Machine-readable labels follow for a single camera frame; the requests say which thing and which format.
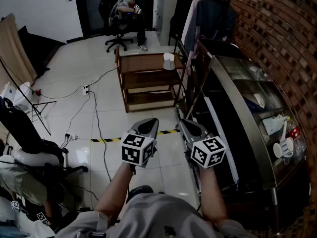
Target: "chair backrest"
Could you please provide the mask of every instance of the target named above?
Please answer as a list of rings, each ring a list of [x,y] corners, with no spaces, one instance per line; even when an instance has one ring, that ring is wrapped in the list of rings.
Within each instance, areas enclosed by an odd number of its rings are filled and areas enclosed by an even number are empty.
[[[99,3],[99,13],[101,18],[103,18],[104,21],[104,30],[108,30],[110,28],[109,25],[109,17],[110,17],[110,1],[109,0],[101,0]]]
[[[29,117],[12,102],[0,96],[0,121],[12,134],[26,153],[37,154],[43,148],[43,141]]]

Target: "display case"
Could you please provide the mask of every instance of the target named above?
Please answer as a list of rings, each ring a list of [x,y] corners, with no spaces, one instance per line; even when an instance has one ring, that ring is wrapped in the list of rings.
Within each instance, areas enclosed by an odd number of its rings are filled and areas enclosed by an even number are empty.
[[[294,139],[293,155],[277,158],[273,145],[283,129],[268,135],[263,119],[289,117],[286,133],[301,126],[258,64],[242,58],[236,47],[237,55],[232,52],[230,58],[226,49],[220,54],[212,44],[212,40],[198,43],[198,55],[192,62],[193,83],[188,85],[192,89],[187,89],[194,94],[187,101],[186,118],[218,135],[228,148],[215,172],[229,216],[247,229],[279,232],[292,224],[309,197],[307,147],[301,134]],[[194,174],[199,181],[199,173]]]

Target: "power strip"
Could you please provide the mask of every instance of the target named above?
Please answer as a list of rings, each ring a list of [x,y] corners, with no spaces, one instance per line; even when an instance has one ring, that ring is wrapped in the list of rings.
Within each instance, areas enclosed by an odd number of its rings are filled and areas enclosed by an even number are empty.
[[[89,92],[89,85],[84,85],[83,95],[84,96],[88,95],[88,92]]]

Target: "chair base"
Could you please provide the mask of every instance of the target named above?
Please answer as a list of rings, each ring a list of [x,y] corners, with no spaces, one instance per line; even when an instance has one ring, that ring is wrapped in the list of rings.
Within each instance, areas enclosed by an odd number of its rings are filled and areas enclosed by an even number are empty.
[[[130,41],[131,43],[133,43],[133,39],[129,38],[129,39],[122,39],[123,34],[117,34],[116,37],[112,40],[106,41],[105,45],[108,45],[109,42],[113,42],[108,48],[107,48],[107,53],[110,52],[110,49],[117,44],[120,44],[123,47],[124,51],[127,51],[127,47],[123,42],[127,42]]]

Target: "person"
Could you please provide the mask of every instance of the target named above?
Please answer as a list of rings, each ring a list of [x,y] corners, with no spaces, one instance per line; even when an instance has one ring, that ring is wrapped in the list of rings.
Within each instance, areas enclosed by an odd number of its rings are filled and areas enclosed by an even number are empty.
[[[253,238],[240,223],[228,219],[214,170],[200,168],[200,173],[202,217],[186,201],[153,193],[147,186],[136,188],[129,193],[126,212],[114,226],[133,176],[133,168],[128,163],[122,163],[94,211],[80,213],[74,222],[55,237]]]
[[[145,44],[145,24],[143,21],[143,12],[141,8],[135,8],[135,0],[118,0],[111,10],[111,15],[112,17],[118,16],[119,18],[122,18],[124,12],[136,14],[133,17],[132,23],[129,25],[129,31],[138,32],[138,48],[142,51],[148,51],[148,48]]]
[[[44,206],[47,220],[54,224],[52,199],[47,188],[26,167],[15,163],[11,155],[0,157],[0,186],[10,193],[12,201],[17,201],[17,195],[20,195],[35,205]]]

